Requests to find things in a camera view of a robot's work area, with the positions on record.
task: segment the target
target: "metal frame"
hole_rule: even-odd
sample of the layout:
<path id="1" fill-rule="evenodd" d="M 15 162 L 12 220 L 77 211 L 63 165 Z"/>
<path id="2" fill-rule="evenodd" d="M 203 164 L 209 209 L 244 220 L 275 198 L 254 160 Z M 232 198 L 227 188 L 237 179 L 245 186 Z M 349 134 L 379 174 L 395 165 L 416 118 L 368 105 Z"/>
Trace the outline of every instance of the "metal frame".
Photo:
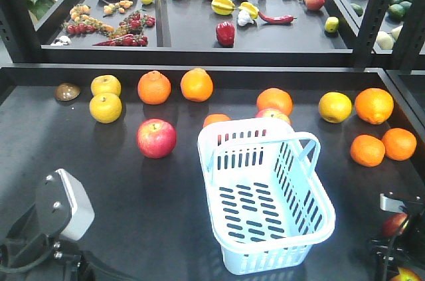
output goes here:
<path id="1" fill-rule="evenodd" d="M 13 62 L 43 62 L 25 0 L 0 0 L 0 35 Z"/>

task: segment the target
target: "tray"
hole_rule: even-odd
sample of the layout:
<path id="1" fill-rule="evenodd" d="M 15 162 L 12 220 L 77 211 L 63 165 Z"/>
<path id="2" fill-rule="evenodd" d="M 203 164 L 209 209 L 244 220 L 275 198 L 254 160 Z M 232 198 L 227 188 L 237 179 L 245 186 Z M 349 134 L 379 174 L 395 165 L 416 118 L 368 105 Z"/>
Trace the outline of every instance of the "tray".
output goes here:
<path id="1" fill-rule="evenodd" d="M 215 37 L 215 26 L 223 21 L 236 25 L 238 11 L 221 16 L 211 9 L 209 0 L 156 0 L 143 6 L 157 19 L 156 26 L 146 29 L 147 47 L 93 47 L 105 38 L 96 33 L 72 37 L 69 47 L 53 47 L 50 43 L 63 35 L 61 24 L 69 19 L 69 10 L 77 3 L 92 7 L 91 16 L 102 18 L 104 2 L 99 0 L 59 0 L 37 25 L 37 35 L 47 62 L 90 64 L 179 64 L 187 65 L 254 65 L 323 66 L 348 65 L 356 37 L 354 23 L 339 0 L 326 0 L 319 12 L 307 11 L 296 0 L 249 0 L 270 16 L 293 14 L 292 25 L 268 25 L 258 19 L 256 25 L 237 27 L 234 47 L 221 47 Z M 141 7 L 133 0 L 133 7 Z M 324 24 L 328 16 L 341 19 L 339 34 L 327 36 Z M 117 27 L 126 15 L 105 17 L 104 22 Z"/>
<path id="2" fill-rule="evenodd" d="M 357 16 L 357 14 L 354 12 L 353 8 L 350 6 L 350 3 L 356 3 L 356 4 L 360 5 L 363 8 L 363 10 L 366 10 L 367 3 L 369 2 L 369 0 L 340 0 L 340 1 L 342 2 L 342 4 L 344 4 L 347 12 L 350 14 L 351 18 L 355 22 L 356 27 L 358 29 L 360 29 L 361 22 L 363 20 L 363 16 L 361 16 L 361 17 Z M 392 29 L 395 29 L 396 27 L 398 27 L 402 24 L 403 24 L 403 21 L 401 21 L 401 22 L 394 21 L 394 20 L 390 19 L 388 17 L 388 13 L 386 13 L 385 16 L 384 16 L 384 19 L 382 20 L 380 31 L 385 31 L 387 33 L 390 33 Z M 378 56 L 374 57 L 373 64 L 377 65 L 377 66 L 385 65 L 386 62 L 383 61 L 382 59 L 387 59 L 392 51 L 391 50 L 383 50 L 377 44 L 375 44 L 373 50 L 376 54 L 383 54 L 384 55 L 384 56 L 378 55 Z M 424 49 L 421 50 L 420 54 L 421 55 L 425 54 Z"/>
<path id="3" fill-rule="evenodd" d="M 422 125 L 425 125 L 425 73 L 421 70 L 413 70 L 410 73 L 389 70 L 388 75 L 414 110 Z"/>
<path id="4" fill-rule="evenodd" d="M 34 187 L 50 171 L 63 167 L 82 182 L 92 202 L 95 220 L 79 241 L 104 263 L 142 279 L 156 280 L 372 280 L 375 260 L 367 239 L 390 216 L 379 209 L 379 193 L 425 195 L 422 124 L 382 69 L 204 67 L 215 83 L 205 103 L 185 100 L 179 81 L 192 66 L 106 66 L 82 64 L 10 64 L 0 69 L 0 238 L 33 200 Z M 170 99 L 144 106 L 135 89 L 147 70 L 158 69 L 171 80 Z M 96 123 L 88 111 L 91 80 L 114 74 L 123 85 L 122 116 L 110 125 Z M 53 98 L 61 82 L 82 87 L 66 103 Z M 261 90 L 287 90 L 295 106 L 295 131 L 316 135 L 321 153 L 316 173 L 335 207 L 336 227 L 315 245 L 303 264 L 273 272 L 233 276 L 222 263 L 207 207 L 197 136 L 207 114 L 233 119 L 256 113 Z M 354 100 L 367 87 L 391 92 L 396 102 L 391 118 L 372 126 L 352 115 L 342 124 L 323 121 L 319 98 L 339 90 Z M 177 130 L 177 147 L 164 159 L 146 159 L 135 133 L 146 118 L 162 118 Z M 385 159 L 367 169 L 349 157 L 353 138 L 361 133 L 381 136 L 389 127 L 412 130 L 418 140 L 415 155 L 405 162 Z M 45 272 L 43 280 L 49 278 Z"/>

